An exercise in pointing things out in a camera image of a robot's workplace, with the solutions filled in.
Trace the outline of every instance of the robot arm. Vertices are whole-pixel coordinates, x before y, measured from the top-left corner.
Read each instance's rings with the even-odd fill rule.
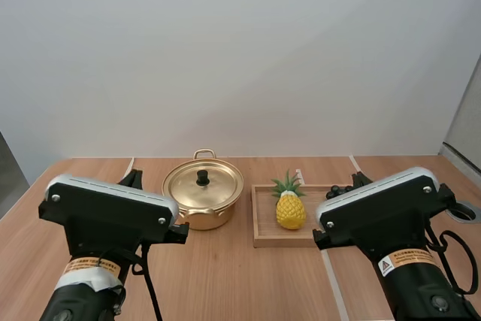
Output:
[[[449,284],[428,250],[440,252],[446,260],[442,252],[447,244],[437,242],[429,220],[455,206],[451,190],[424,168],[411,168],[373,183],[358,174],[354,181],[358,188],[317,208],[322,231],[314,230],[313,236],[318,248],[357,246],[372,262],[397,321],[480,319],[464,298],[477,289],[477,266],[469,247],[465,249],[475,282],[468,292],[459,289],[454,278]],[[443,265],[449,269],[447,261]]]

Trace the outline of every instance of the orange warning label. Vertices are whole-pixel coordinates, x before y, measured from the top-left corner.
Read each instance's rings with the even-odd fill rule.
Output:
[[[381,259],[378,265],[381,274],[386,276],[395,268],[409,265],[410,263],[430,263],[437,266],[436,261],[428,251],[419,250],[417,248],[409,248],[390,253]]]
[[[98,265],[97,257],[82,257],[80,259],[74,259],[67,264],[63,274],[67,274],[71,271],[83,270],[84,268],[97,267]],[[118,266],[118,264],[102,259],[99,266],[112,273],[115,277],[119,276],[120,266]]]

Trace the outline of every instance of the white wall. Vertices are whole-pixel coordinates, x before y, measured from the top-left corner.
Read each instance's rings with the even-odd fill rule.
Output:
[[[436,153],[481,0],[0,0],[0,130],[70,156]]]

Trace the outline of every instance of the brass pot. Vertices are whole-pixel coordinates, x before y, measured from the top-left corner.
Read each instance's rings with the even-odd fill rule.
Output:
[[[212,158],[198,158],[210,153]],[[162,184],[162,192],[179,204],[182,221],[191,229],[215,229],[229,221],[244,187],[239,170],[216,158],[213,150],[194,153],[192,161],[174,168]]]

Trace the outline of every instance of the yellow pineapple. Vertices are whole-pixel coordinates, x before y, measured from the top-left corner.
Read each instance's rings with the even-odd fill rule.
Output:
[[[280,180],[272,181],[276,183],[273,196],[277,198],[277,222],[286,229],[301,228],[306,222],[306,210],[299,198],[305,194],[298,190],[298,178],[291,178],[287,171],[285,183]]]

